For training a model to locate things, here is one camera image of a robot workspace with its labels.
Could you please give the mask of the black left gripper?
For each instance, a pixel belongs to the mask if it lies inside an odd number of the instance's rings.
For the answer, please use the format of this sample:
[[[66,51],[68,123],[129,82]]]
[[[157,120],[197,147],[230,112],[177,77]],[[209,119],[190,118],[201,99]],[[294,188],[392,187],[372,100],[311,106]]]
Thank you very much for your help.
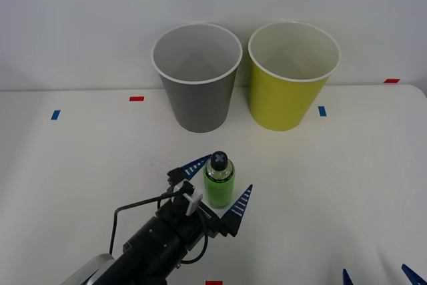
[[[211,154],[169,171],[167,173],[169,185],[177,185],[183,180],[190,181],[205,166],[205,163],[210,158]],[[207,235],[210,238],[215,238],[218,233],[224,237],[227,235],[237,236],[248,207],[252,189],[253,185],[251,184],[221,218],[206,204],[203,202],[199,203],[198,209],[203,215],[207,226]],[[175,208],[170,199],[163,205],[161,205],[160,201],[157,202],[155,215],[163,220],[178,235],[187,250],[192,250],[204,238],[202,222],[197,212],[186,216],[181,210]]]

